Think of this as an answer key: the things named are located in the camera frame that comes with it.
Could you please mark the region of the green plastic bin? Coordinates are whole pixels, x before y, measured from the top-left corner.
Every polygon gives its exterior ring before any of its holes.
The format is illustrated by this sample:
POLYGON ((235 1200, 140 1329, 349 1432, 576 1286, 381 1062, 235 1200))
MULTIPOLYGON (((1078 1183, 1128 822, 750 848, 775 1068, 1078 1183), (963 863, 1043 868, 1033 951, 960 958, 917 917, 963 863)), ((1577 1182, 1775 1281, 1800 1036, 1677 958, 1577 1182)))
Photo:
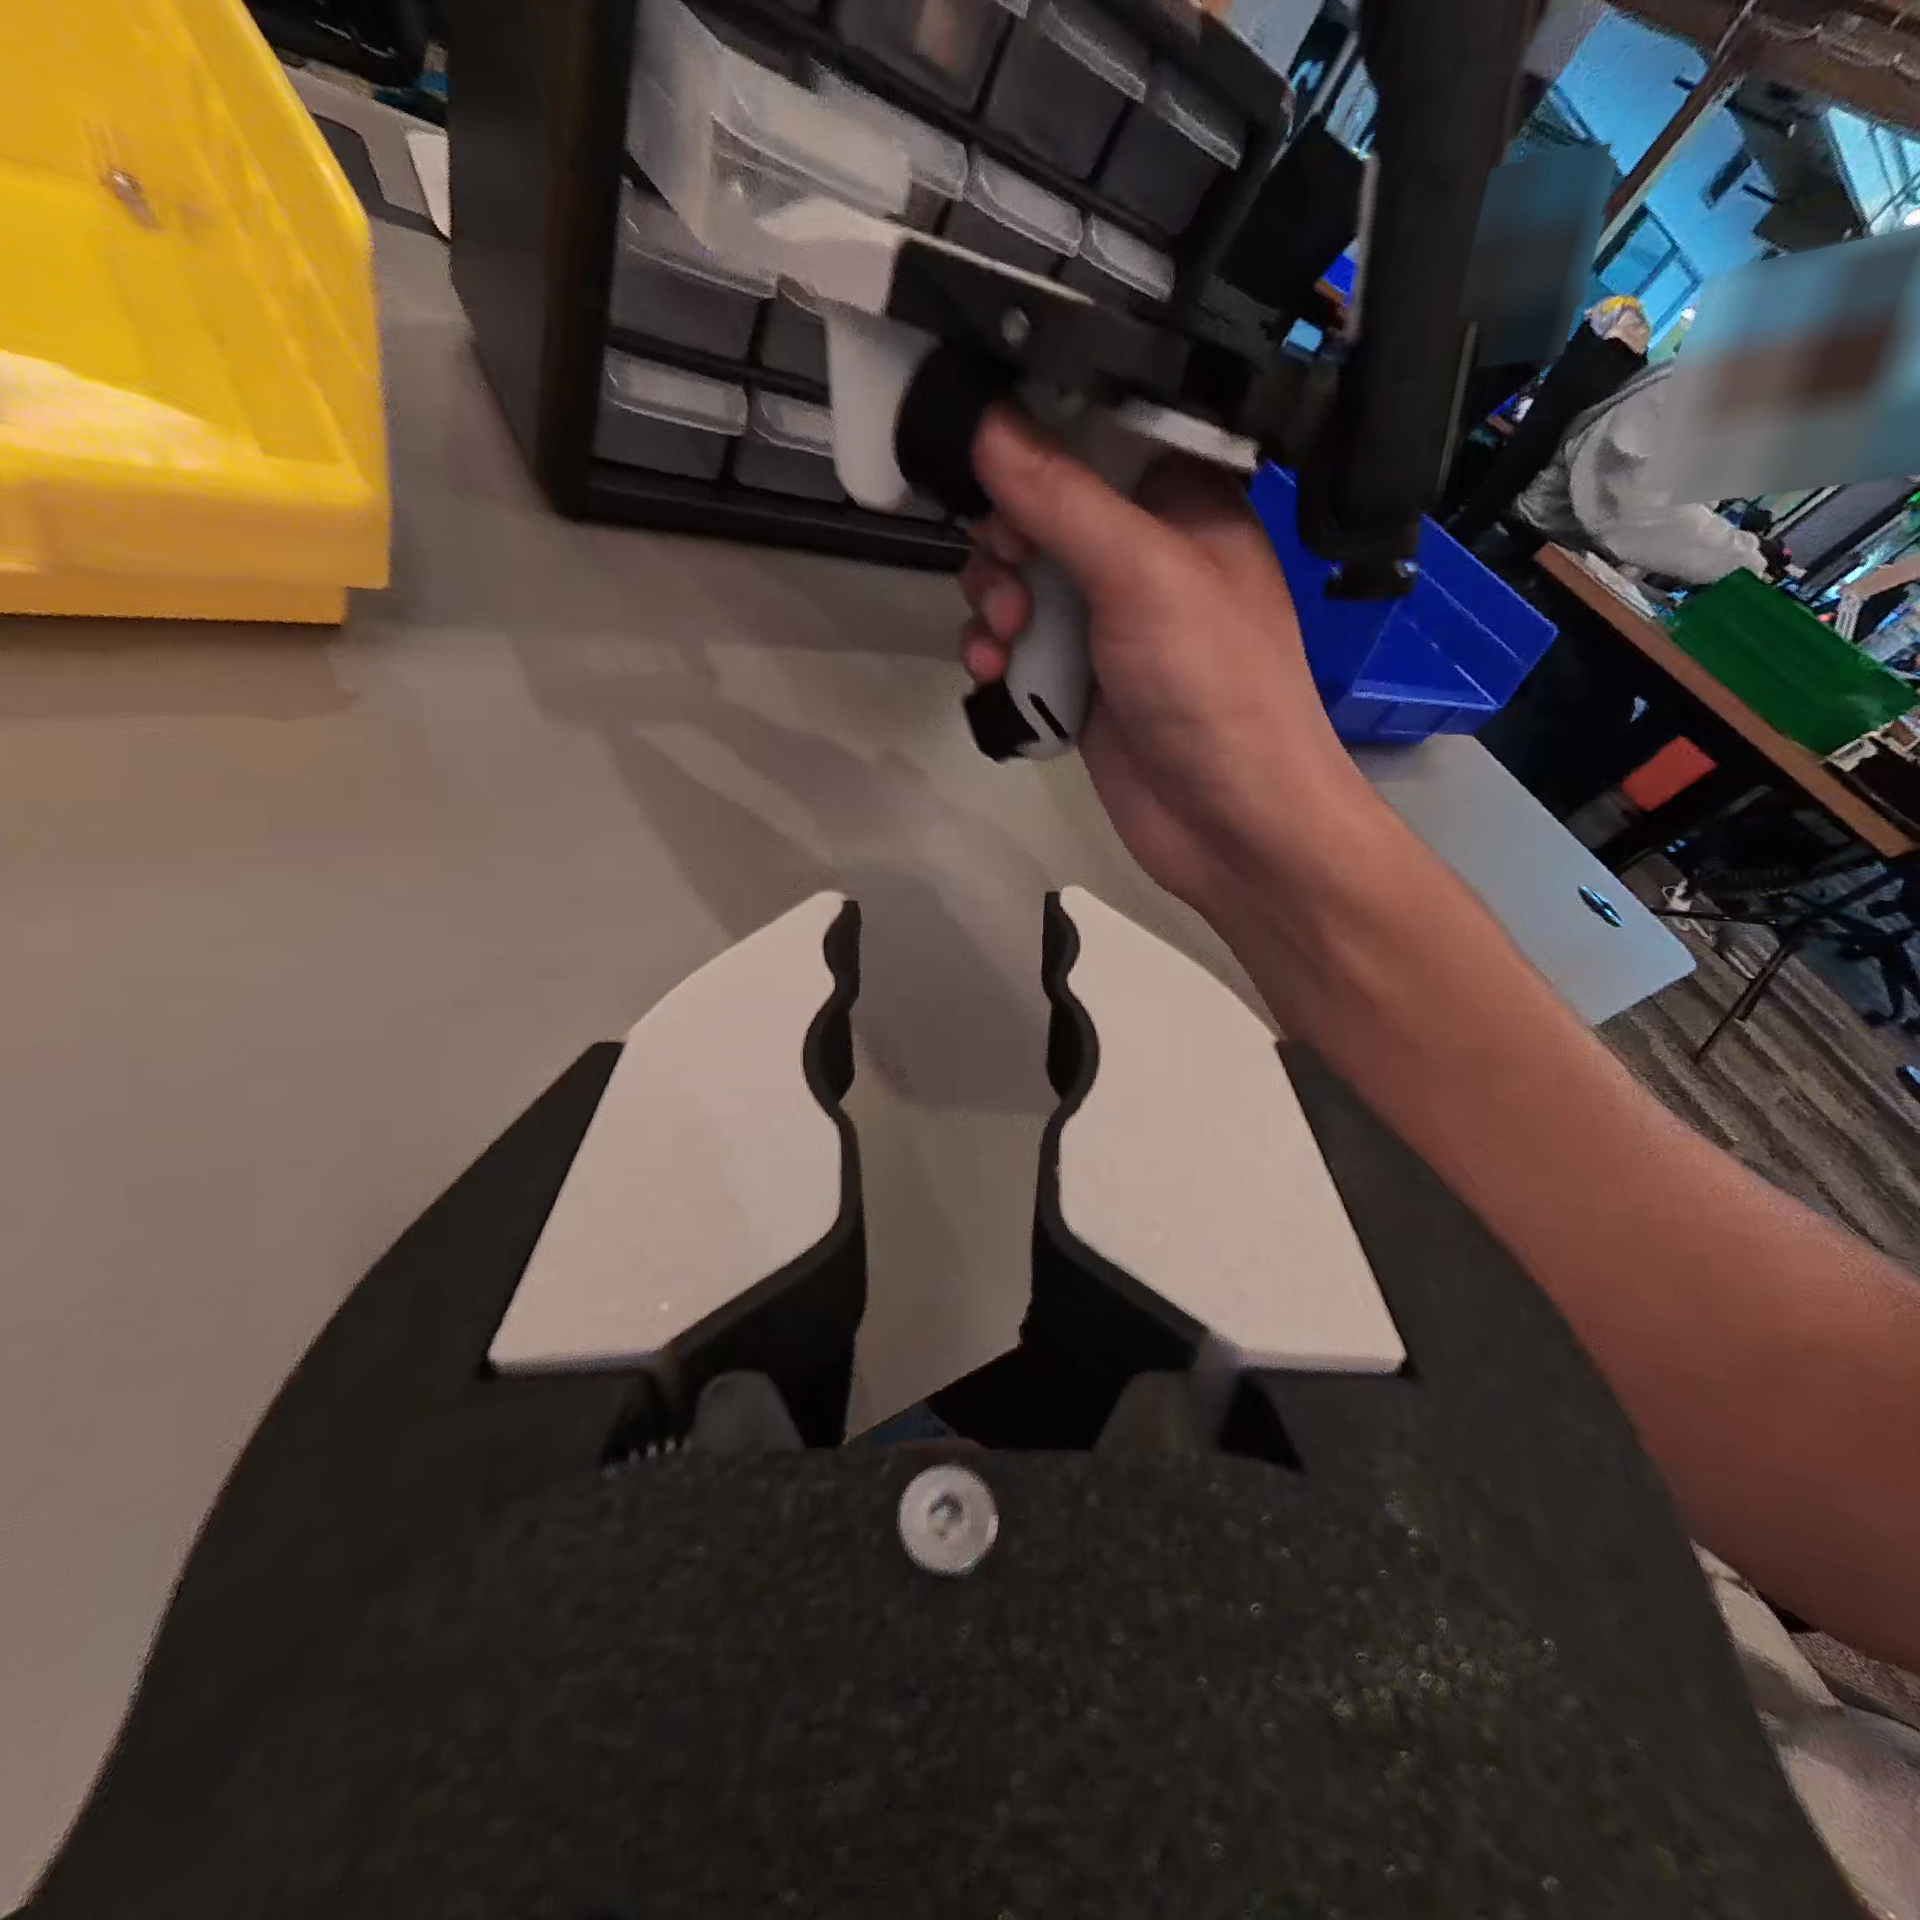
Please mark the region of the green plastic bin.
POLYGON ((1737 568, 1687 592, 1670 641, 1797 747, 1828 759, 1915 710, 1915 686, 1780 587, 1737 568))

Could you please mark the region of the person's right hand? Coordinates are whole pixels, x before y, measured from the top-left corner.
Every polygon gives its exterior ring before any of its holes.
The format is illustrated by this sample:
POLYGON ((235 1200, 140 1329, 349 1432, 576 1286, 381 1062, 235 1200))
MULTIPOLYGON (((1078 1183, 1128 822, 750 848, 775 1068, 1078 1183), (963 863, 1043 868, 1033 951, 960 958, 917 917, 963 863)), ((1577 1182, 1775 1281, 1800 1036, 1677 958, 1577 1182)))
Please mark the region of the person's right hand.
POLYGON ((1167 455, 1136 495, 1009 401, 974 437, 991 515, 963 567, 971 680, 1001 680, 1047 559, 1088 607, 1078 757, 1120 841, 1213 931, 1305 885, 1374 798, 1312 686, 1280 564, 1227 473, 1167 455))

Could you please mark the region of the black drawer cabinet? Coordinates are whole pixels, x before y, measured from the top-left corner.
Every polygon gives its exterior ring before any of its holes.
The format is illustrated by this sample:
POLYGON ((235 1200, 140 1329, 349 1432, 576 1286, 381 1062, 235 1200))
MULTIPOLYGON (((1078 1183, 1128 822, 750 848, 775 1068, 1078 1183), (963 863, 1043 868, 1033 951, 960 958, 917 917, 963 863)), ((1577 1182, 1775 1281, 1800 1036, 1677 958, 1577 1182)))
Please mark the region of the black drawer cabinet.
MULTIPOLYGON (((960 524, 732 515, 732 536, 637 520, 591 462, 596 376, 637 5, 452 5, 448 47, 449 272, 477 361, 548 505, 559 515, 675 536, 797 548, 904 568, 952 568, 960 524)), ((715 5, 771 21, 795 5, 715 5)), ((1100 5, 1239 120, 1240 160, 1216 187, 1246 184, 1293 131, 1293 92, 1231 25, 1191 5, 1100 5)))

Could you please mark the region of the person's right forearm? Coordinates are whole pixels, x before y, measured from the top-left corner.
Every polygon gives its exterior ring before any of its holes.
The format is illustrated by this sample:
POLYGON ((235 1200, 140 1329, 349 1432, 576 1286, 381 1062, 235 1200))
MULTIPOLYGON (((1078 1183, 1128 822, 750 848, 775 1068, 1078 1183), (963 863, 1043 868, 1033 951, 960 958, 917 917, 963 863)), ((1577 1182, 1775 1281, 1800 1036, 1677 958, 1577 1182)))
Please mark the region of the person's right forearm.
POLYGON ((1551 1297, 1691 1533, 1912 1671, 1915 1277, 1680 1123, 1364 781, 1336 796, 1230 815, 1201 915, 1551 1297))

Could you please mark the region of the clear plastic drawer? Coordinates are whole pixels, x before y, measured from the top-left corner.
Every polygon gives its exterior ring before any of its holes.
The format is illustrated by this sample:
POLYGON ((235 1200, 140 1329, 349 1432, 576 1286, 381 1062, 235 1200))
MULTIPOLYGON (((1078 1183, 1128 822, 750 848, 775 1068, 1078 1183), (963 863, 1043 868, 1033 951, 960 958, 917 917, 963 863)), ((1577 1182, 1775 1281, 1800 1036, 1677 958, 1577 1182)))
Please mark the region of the clear plastic drawer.
POLYGON ((688 5, 637 7, 629 136, 693 237, 750 277, 780 280, 755 223, 789 200, 843 200, 897 221, 897 257, 968 256, 904 219, 912 174, 897 135, 741 55, 688 5))

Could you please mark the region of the yellow plastic bin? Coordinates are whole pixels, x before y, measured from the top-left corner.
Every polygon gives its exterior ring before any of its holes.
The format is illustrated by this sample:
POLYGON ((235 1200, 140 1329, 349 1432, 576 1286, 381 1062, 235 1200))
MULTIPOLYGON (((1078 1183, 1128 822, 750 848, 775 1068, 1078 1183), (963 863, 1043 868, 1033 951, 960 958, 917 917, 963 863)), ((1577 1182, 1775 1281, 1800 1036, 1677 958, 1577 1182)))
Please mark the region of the yellow plastic bin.
POLYGON ((369 221, 252 13, 4 1, 4 614, 333 629, 390 533, 369 221))

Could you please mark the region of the orange box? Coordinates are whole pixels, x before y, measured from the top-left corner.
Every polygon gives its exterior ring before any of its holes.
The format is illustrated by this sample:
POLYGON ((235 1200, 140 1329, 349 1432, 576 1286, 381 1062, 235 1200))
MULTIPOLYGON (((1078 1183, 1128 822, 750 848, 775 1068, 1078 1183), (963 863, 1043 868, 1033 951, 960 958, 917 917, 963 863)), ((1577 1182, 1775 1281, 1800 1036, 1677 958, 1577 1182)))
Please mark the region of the orange box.
POLYGON ((1621 784, 1621 798, 1636 813, 1649 813, 1687 793, 1694 784, 1717 772, 1717 759, 1703 752, 1691 739, 1676 735, 1629 769, 1621 784))

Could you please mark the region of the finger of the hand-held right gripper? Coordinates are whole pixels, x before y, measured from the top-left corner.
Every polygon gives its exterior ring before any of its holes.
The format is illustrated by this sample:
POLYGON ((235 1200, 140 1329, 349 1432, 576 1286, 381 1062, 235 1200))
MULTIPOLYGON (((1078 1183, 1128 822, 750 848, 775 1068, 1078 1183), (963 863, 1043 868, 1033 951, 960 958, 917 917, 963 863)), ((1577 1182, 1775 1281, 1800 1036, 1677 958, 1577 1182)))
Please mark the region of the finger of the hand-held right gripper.
POLYGON ((838 198, 793 198, 755 223, 761 263, 804 297, 885 320, 904 228, 838 198))

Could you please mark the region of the set of clear cabinet drawers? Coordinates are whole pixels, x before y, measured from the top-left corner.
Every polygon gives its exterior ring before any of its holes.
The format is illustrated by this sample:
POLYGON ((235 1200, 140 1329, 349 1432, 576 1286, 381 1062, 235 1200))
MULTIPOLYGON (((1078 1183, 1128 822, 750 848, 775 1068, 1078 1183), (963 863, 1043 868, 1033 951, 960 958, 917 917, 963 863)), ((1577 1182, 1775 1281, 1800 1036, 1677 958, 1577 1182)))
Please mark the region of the set of clear cabinet drawers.
MULTIPOLYGON (((1195 214, 1240 161, 1236 117, 1100 5, 795 5, 776 32, 688 7, 897 135, 912 227, 1080 293, 1164 303, 1195 214)), ((963 520, 931 495, 853 497, 823 303, 702 247, 630 155, 629 113, 623 145, 589 446, 627 495, 653 495, 633 516, 721 536, 732 515, 963 520)))

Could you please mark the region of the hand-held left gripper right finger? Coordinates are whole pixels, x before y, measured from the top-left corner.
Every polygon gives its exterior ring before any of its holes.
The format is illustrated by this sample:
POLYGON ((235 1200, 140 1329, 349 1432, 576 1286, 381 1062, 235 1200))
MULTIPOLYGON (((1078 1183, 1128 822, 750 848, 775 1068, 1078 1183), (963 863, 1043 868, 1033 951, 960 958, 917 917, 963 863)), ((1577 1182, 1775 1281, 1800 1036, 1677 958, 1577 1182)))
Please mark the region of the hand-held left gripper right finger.
POLYGON ((1405 1347, 1268 1027, 1078 885, 1043 911, 1027 1339, 1092 1379, 1395 1375, 1405 1347))

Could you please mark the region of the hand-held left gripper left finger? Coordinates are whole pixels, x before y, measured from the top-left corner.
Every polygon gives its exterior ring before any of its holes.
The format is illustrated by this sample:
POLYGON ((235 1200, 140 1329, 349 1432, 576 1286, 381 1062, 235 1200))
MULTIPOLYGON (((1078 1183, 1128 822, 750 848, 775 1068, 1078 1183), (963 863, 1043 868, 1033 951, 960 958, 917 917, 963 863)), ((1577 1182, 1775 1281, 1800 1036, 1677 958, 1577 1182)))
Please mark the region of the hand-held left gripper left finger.
POLYGON ((807 1374, 869 1300, 851 1012, 859 908, 815 893, 614 1048, 487 1365, 500 1375, 807 1374))

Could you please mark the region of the wooden work table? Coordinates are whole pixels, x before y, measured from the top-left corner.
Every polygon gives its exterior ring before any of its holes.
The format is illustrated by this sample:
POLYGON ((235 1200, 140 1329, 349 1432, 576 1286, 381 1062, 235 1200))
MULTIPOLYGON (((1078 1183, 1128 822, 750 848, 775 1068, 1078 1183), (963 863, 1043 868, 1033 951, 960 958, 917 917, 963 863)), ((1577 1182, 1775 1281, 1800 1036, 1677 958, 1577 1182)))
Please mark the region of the wooden work table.
POLYGON ((1676 846, 1717 811, 1747 805, 1759 793, 1784 793, 1812 806, 1871 856, 1897 862, 1915 854, 1915 822, 1863 793, 1828 757, 1812 752, 1806 741, 1777 726, 1768 710, 1723 683, 1710 663, 1676 641, 1669 619, 1627 605, 1598 564, 1558 543, 1544 543, 1536 564, 1558 600, 1580 605, 1587 624, 1605 629, 1616 648, 1669 686, 1672 703, 1687 713, 1680 739, 1710 761, 1703 774, 1677 785, 1662 805, 1645 806, 1599 848, 1607 868, 1622 872, 1644 852, 1676 846))

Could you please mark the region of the blue plastic bin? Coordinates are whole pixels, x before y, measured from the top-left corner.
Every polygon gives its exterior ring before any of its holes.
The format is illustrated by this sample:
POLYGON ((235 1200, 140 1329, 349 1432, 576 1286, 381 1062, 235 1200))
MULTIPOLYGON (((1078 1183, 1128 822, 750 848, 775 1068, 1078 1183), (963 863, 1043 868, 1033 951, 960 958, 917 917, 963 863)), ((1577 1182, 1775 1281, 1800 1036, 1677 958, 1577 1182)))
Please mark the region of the blue plastic bin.
POLYGON ((1277 464, 1247 487, 1335 733, 1352 747, 1405 747, 1478 731, 1544 657, 1555 624, 1433 519, 1401 599, 1332 597, 1332 564, 1301 540, 1296 494, 1277 464))

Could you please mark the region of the person's white shirt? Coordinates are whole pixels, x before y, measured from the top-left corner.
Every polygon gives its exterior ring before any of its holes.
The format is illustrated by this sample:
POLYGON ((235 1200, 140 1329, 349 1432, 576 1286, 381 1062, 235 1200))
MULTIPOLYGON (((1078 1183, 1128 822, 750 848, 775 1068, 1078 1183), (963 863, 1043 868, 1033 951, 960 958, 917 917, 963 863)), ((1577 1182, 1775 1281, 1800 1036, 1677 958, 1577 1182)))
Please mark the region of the person's white shirt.
POLYGON ((1865 1913, 1915 1918, 1915 1676, 1790 1624, 1717 1555, 1694 1555, 1763 1731, 1814 1832, 1865 1913))

